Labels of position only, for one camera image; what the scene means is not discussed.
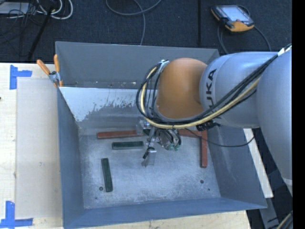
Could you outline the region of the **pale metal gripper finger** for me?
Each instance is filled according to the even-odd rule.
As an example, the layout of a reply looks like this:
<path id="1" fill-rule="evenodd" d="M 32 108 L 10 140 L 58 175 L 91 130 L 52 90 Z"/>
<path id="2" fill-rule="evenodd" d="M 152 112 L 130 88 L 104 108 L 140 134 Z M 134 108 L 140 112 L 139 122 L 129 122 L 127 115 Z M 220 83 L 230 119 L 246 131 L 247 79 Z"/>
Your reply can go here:
<path id="1" fill-rule="evenodd" d="M 148 165 L 154 165 L 156 154 L 157 154 L 157 151 L 155 149 L 149 149 L 149 151 L 148 151 Z"/>
<path id="2" fill-rule="evenodd" d="M 150 149 L 147 148 L 147 150 L 145 151 L 145 153 L 143 155 L 143 161 L 142 161 L 143 167 L 147 167 L 149 165 L 149 153 L 150 153 Z"/>

